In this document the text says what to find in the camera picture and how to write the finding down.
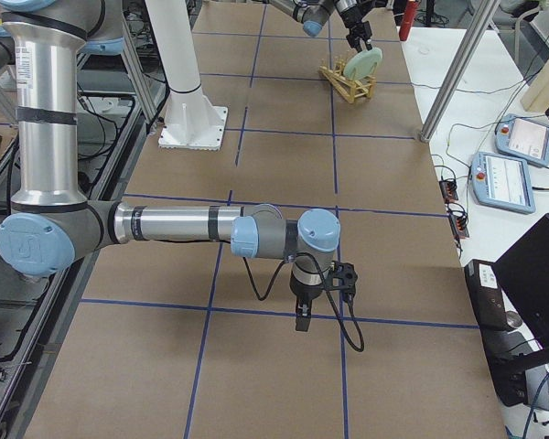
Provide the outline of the light green plate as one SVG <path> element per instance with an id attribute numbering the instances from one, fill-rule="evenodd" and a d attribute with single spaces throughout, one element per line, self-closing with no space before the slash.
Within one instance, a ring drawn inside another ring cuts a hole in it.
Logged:
<path id="1" fill-rule="evenodd" d="M 382 63 L 382 50 L 371 48 L 354 55 L 345 65 L 343 76 L 347 80 L 362 80 L 374 74 Z"/>

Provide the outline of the wooden dish rack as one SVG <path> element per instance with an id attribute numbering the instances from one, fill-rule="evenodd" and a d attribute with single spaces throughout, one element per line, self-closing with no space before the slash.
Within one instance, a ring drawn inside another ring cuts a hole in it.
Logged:
<path id="1" fill-rule="evenodd" d="M 362 80 L 349 78 L 344 75 L 347 60 L 335 58 L 333 67 L 326 67 L 321 64 L 318 67 L 319 75 L 326 79 L 333 89 L 348 103 L 353 104 L 359 98 L 370 99 L 374 94 L 376 78 L 370 73 Z"/>

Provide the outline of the red bottle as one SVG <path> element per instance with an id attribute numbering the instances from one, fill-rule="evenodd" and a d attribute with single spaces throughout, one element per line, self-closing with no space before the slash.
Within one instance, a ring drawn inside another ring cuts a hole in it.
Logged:
<path id="1" fill-rule="evenodd" d="M 399 39 L 401 41 L 406 41 L 409 37 L 411 28 L 413 26 L 417 8 L 419 6 L 419 1 L 417 0 L 408 0 L 406 7 L 404 9 L 403 19 L 401 21 L 399 29 Z"/>

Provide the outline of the far orange connector block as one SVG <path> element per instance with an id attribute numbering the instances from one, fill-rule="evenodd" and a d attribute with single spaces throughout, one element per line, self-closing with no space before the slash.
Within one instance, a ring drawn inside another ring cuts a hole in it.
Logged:
<path id="1" fill-rule="evenodd" d="M 458 183 L 457 175 L 448 166 L 440 166 L 441 170 L 444 169 L 450 174 L 450 177 L 444 177 L 443 172 L 440 172 L 439 187 L 442 193 L 442 197 L 445 203 L 458 201 Z"/>

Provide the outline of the orange connector block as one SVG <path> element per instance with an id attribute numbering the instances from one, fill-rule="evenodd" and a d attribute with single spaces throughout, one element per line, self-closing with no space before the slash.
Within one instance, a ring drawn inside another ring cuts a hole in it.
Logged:
<path id="1" fill-rule="evenodd" d="M 445 203 L 458 201 L 458 183 L 457 175 L 448 166 L 440 166 L 441 170 L 444 169 L 450 174 L 450 177 L 444 177 L 443 172 L 440 172 L 439 187 L 442 193 L 442 197 Z"/>
<path id="2" fill-rule="evenodd" d="M 468 213 L 466 209 L 457 202 L 447 203 L 446 208 L 454 238 L 457 240 L 468 238 Z"/>

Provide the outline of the near orange connector block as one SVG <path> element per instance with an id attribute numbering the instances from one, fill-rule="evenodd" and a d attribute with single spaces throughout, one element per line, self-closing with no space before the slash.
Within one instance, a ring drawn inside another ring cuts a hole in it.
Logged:
<path id="1" fill-rule="evenodd" d="M 447 203 L 446 208 L 454 238 L 457 240 L 468 238 L 468 213 L 466 209 L 457 202 Z"/>

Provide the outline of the black computer box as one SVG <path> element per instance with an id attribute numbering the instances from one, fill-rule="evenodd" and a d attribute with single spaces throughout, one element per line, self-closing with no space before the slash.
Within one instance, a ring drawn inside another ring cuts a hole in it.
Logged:
<path id="1" fill-rule="evenodd" d="M 492 263 L 471 260 L 464 267 L 464 274 L 479 327 L 495 331 L 510 331 L 502 290 L 492 270 Z"/>

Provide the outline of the far teach pendant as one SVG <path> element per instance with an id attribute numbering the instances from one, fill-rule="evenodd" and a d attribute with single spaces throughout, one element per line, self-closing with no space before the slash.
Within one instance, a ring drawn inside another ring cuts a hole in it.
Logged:
<path id="1" fill-rule="evenodd" d="M 549 124 L 509 113 L 496 125 L 495 146 L 500 154 L 524 159 L 534 166 L 548 166 Z"/>

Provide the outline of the teach pendant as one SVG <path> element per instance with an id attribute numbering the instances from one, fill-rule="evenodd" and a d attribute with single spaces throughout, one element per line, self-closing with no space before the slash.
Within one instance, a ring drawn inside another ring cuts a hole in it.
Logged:
<path id="1" fill-rule="evenodd" d="M 496 125 L 495 146 L 500 154 L 524 159 L 534 166 L 548 166 L 549 124 L 509 113 Z"/>
<path id="2" fill-rule="evenodd" d="M 536 210 L 524 159 L 477 152 L 472 158 L 469 182 L 480 205 L 521 214 Z"/>

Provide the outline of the near teach pendant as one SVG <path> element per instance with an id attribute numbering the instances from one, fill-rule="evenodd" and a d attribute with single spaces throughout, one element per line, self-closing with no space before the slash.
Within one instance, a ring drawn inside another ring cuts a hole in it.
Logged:
<path id="1" fill-rule="evenodd" d="M 521 214 L 536 210 L 524 159 L 477 152 L 472 158 L 469 182 L 480 205 Z"/>

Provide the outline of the black monitor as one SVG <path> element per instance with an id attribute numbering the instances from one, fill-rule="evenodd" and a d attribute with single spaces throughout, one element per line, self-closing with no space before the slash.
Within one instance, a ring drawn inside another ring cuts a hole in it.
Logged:
<path id="1" fill-rule="evenodd" d="M 490 374 L 501 385 L 549 363 L 549 213 L 493 264 L 493 272 L 523 323 L 541 345 L 539 350 L 528 354 L 489 357 Z"/>

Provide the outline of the aluminium frame post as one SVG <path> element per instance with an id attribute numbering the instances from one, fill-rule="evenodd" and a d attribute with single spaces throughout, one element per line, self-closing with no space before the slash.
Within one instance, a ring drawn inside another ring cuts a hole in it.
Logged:
<path id="1" fill-rule="evenodd" d="M 421 142 L 430 142 L 499 4 L 499 0 L 482 1 L 475 12 L 429 114 L 425 118 L 419 133 Z"/>

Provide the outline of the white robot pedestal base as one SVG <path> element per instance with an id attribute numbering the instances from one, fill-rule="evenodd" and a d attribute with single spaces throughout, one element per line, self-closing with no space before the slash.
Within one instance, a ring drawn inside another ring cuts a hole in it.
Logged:
<path id="1" fill-rule="evenodd" d="M 187 3 L 149 0 L 145 4 L 169 88 L 159 145 L 220 149 L 228 109 L 212 105 L 202 89 Z"/>

